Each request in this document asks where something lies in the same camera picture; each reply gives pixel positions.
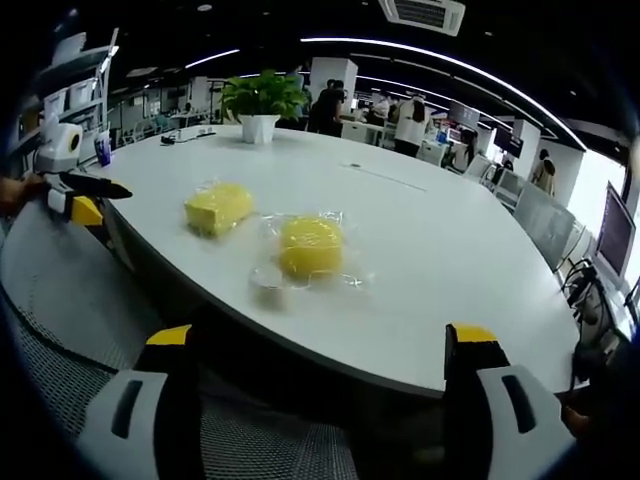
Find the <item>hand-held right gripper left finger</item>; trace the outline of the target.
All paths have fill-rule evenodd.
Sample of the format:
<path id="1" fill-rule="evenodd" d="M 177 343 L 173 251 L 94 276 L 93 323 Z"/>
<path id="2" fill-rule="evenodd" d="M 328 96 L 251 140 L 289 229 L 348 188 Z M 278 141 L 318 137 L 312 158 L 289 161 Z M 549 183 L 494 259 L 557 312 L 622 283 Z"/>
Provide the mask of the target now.
<path id="1" fill-rule="evenodd" d="M 103 479 L 199 479 L 194 326 L 156 332 L 86 408 L 76 446 Z"/>

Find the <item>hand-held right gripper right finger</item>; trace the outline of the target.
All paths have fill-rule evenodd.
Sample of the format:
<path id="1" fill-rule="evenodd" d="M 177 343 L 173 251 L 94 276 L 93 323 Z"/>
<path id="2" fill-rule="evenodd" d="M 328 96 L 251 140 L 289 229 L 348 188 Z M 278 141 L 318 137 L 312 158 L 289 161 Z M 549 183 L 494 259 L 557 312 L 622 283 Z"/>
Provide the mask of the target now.
<path id="1" fill-rule="evenodd" d="M 445 330 L 444 471 L 448 479 L 559 479 L 575 440 L 558 398 L 511 363 L 490 331 Z"/>

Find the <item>person's left hand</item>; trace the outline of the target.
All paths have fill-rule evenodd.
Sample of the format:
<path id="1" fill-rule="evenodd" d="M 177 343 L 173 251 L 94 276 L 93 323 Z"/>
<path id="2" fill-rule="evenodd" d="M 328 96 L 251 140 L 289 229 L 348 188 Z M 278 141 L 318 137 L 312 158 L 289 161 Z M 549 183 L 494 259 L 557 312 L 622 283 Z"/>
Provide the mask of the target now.
<path id="1" fill-rule="evenodd" d="M 1 217 L 17 214 L 22 206 L 45 189 L 45 180 L 37 174 L 24 179 L 1 177 Z"/>

